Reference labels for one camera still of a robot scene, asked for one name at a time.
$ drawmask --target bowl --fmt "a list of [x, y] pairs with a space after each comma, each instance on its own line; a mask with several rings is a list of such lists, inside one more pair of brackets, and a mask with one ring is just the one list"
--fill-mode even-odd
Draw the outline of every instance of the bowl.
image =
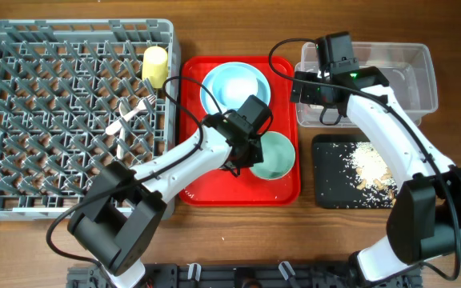
[[266, 132], [261, 137], [261, 147], [263, 162], [250, 168], [256, 177], [266, 180], [280, 179], [295, 165], [295, 148], [289, 138], [279, 132]]
[[237, 110], [250, 95], [257, 95], [255, 74], [242, 66], [228, 66], [214, 76], [213, 95], [223, 112]]

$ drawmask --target gray dish rack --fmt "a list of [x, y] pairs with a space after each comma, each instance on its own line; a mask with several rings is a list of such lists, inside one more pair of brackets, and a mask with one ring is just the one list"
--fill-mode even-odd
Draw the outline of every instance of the gray dish rack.
[[[141, 71], [150, 46], [167, 49], [169, 76], [178, 75], [168, 20], [0, 20], [0, 220], [56, 218], [120, 161], [118, 145], [128, 166], [173, 148], [176, 109], [161, 94], [124, 126], [125, 142], [104, 133], [121, 102], [130, 109], [149, 94]], [[176, 97], [178, 83], [166, 92]]]

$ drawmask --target red tray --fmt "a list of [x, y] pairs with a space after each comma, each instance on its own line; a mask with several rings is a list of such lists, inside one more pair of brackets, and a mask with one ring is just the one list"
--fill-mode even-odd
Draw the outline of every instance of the red tray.
[[[279, 77], [268, 66], [268, 57], [263, 56], [199, 56], [184, 64], [182, 75], [202, 82], [206, 74], [226, 62], [245, 62], [259, 69], [266, 76], [271, 88], [270, 109], [275, 116], [270, 131], [286, 135], [296, 151], [293, 169], [278, 180], [262, 180], [248, 168], [241, 170], [239, 177], [228, 171], [214, 170], [192, 182], [179, 193], [181, 199], [195, 206], [281, 206], [293, 202], [300, 194], [300, 168], [298, 148], [298, 126], [295, 104], [289, 102], [291, 82]], [[293, 75], [293, 66], [284, 58], [273, 57], [275, 68]], [[198, 119], [206, 112], [200, 102], [200, 86], [183, 81], [181, 104]], [[191, 118], [180, 112], [179, 140], [189, 138], [197, 129]]]

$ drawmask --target plate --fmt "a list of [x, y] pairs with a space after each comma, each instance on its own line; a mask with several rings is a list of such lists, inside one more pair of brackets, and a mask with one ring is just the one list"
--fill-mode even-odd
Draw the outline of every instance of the plate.
[[[221, 70], [226, 69], [229, 66], [241, 66], [244, 68], [247, 68], [249, 71], [254, 73], [255, 77], [257, 78], [257, 83], [259, 84], [259, 92], [257, 93], [257, 98], [261, 99], [261, 101], [265, 102], [267, 105], [270, 104], [270, 99], [271, 99], [271, 90], [270, 90], [270, 84], [268, 83], [268, 80], [264, 76], [261, 71], [259, 71], [257, 68], [253, 67], [252, 65], [242, 63], [242, 62], [228, 62], [228, 63], [223, 63], [222, 65], [216, 66], [213, 70], [211, 70], [204, 80], [202, 81], [202, 84], [209, 90], [211, 93], [213, 93], [213, 80], [214, 76], [219, 73]], [[213, 100], [209, 96], [209, 94], [203, 89], [200, 88], [200, 102], [202, 104], [202, 108], [206, 111], [208, 114], [215, 114], [218, 113], [218, 108], [214, 104]], [[222, 112], [226, 111], [225, 107], [220, 107], [222, 109]]]

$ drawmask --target table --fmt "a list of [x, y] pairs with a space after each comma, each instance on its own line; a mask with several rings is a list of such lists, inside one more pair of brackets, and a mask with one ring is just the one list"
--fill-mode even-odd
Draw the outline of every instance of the table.
[[[439, 109], [421, 130], [461, 166], [461, 4], [410, 1], [144, 1], [0, 0], [3, 18], [168, 18], [174, 23], [183, 61], [195, 55], [265, 55], [285, 38], [348, 30], [355, 41], [426, 44], [435, 67]], [[301, 46], [279, 49], [296, 64]], [[179, 203], [163, 222], [144, 262], [184, 265], [314, 259], [344, 260], [385, 234], [389, 210], [324, 210], [315, 205], [311, 139], [320, 133], [356, 130], [299, 129], [302, 193], [278, 208], [196, 208]], [[66, 270], [84, 266], [49, 250], [50, 221], [0, 222], [0, 287], [64, 287]], [[64, 250], [86, 254], [66, 232], [54, 234]], [[448, 273], [452, 257], [437, 262]], [[426, 287], [461, 287], [424, 271]]]

